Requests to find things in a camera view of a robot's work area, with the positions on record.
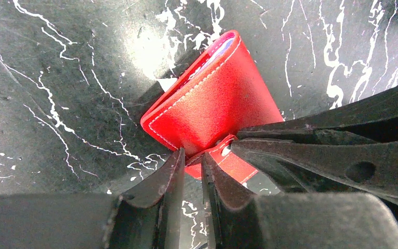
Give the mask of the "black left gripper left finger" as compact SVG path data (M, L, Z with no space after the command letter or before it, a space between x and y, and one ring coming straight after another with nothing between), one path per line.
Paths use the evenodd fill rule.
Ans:
M185 153L126 192L0 196L0 248L178 248Z

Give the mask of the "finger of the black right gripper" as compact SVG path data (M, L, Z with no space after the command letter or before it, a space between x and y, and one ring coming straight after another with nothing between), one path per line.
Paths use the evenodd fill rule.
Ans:
M398 205L398 141L363 145L315 145L243 139L231 150L271 174L284 162Z
M398 86L315 115L244 128L237 137L302 144L338 144L340 139L376 143L398 141Z

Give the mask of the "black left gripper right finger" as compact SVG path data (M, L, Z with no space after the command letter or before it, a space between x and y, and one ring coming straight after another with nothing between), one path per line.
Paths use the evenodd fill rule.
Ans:
M367 193L258 195L202 157L209 248L398 248L398 223Z

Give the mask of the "red card holder wallet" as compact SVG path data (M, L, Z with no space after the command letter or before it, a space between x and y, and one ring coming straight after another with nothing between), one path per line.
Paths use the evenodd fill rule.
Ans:
M186 173L200 179L201 156L243 184L257 170L230 148L243 128L282 122L255 62L235 30L222 34L144 113L142 128L176 151L183 148Z

